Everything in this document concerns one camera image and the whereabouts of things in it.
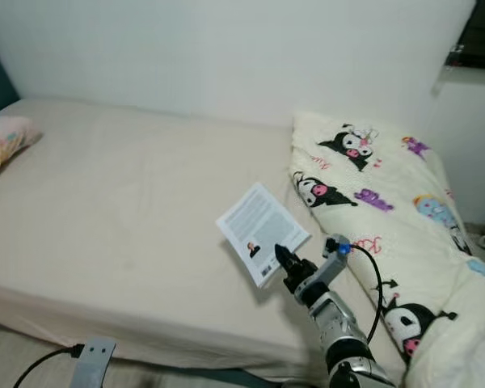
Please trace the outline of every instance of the black cable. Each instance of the black cable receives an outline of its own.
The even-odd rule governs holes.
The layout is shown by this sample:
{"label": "black cable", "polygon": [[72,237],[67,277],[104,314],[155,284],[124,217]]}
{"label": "black cable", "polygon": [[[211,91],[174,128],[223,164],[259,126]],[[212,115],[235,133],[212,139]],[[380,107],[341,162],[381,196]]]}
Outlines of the black cable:
{"label": "black cable", "polygon": [[54,352],[50,352],[49,354],[41,357],[38,361],[35,361],[31,364],[31,366],[29,366],[27,368],[27,370],[25,372],[23,372],[23,374],[19,377],[19,379],[16,381],[15,383],[15,387],[14,388],[18,388],[19,385],[22,383],[22,381],[27,377],[27,375],[32,372],[32,370],[38,366],[39,364],[45,362],[46,360],[48,360],[49,358],[52,358],[54,356],[57,356],[58,354],[63,354],[63,353],[69,353],[72,358],[78,358],[80,355],[81,355],[81,352],[82,350],[84,349],[84,344],[77,344],[77,345],[74,345],[73,347],[71,348],[63,348],[63,349],[58,349],[58,350],[55,350]]}
{"label": "black cable", "polygon": [[381,317],[381,303],[382,303],[382,281],[381,281],[381,274],[379,273],[379,268],[377,267],[377,263],[373,259],[370,252],[366,249],[360,247],[359,245],[351,245],[352,248],[357,249],[358,251],[363,252],[372,262],[373,270],[375,271],[375,275],[377,277],[377,284],[379,288],[379,299],[377,300],[377,309],[375,310],[375,318],[373,319],[372,327],[370,328],[370,333],[366,342],[370,343],[373,337],[373,333],[375,333],[375,329],[377,328],[377,324],[379,323],[379,318]]}

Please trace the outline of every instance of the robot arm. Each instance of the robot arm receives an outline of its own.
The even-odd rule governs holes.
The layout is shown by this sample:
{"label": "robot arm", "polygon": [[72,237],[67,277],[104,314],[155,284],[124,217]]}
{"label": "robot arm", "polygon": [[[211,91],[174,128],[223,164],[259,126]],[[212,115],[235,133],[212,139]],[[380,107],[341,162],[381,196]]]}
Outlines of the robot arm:
{"label": "robot arm", "polygon": [[327,260],[320,269],[280,245],[275,245],[275,254],[288,275],[284,279],[285,286],[298,303],[309,309],[309,316],[320,331],[329,387],[392,387],[394,384],[374,360],[354,314],[339,295],[328,288],[347,265],[350,242],[339,235],[327,241],[337,249],[333,251],[329,249],[330,244],[326,244],[323,256]]}

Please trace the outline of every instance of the beige bed sheet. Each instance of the beige bed sheet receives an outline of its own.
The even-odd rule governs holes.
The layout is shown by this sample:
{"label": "beige bed sheet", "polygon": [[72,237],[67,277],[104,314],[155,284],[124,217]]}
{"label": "beige bed sheet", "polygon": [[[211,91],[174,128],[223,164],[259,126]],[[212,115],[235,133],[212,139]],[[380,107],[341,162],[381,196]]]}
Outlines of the beige bed sheet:
{"label": "beige bed sheet", "polygon": [[[157,364],[325,379],[318,333],[282,276],[256,289],[215,225],[260,181],[312,233],[300,255],[323,260],[287,175],[288,129],[64,100],[3,114],[44,138],[0,175],[1,324],[64,345],[109,335],[115,356]],[[367,331],[374,308],[354,276],[332,288]],[[399,381],[382,324],[371,347]]]}

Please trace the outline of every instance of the floral pillow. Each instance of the floral pillow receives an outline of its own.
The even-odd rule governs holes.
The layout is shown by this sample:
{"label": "floral pillow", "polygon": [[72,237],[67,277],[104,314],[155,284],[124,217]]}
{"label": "floral pillow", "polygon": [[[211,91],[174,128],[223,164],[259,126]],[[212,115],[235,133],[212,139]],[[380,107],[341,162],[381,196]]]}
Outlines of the floral pillow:
{"label": "floral pillow", "polygon": [[41,132],[27,117],[0,116],[0,166],[23,147],[38,141]]}

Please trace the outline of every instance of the cartoon print blanket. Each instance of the cartoon print blanket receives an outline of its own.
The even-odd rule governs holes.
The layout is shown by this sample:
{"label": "cartoon print blanket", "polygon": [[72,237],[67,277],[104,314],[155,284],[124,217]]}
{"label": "cartoon print blanket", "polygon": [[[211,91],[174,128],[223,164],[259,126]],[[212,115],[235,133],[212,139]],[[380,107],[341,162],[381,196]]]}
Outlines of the cartoon print blanket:
{"label": "cartoon print blanket", "polygon": [[[484,378],[469,365],[485,344],[485,264],[470,255],[435,153],[393,129],[302,113],[290,174],[324,232],[375,256],[383,320],[409,366],[407,386]],[[357,252],[348,263],[377,303],[368,260]]]}

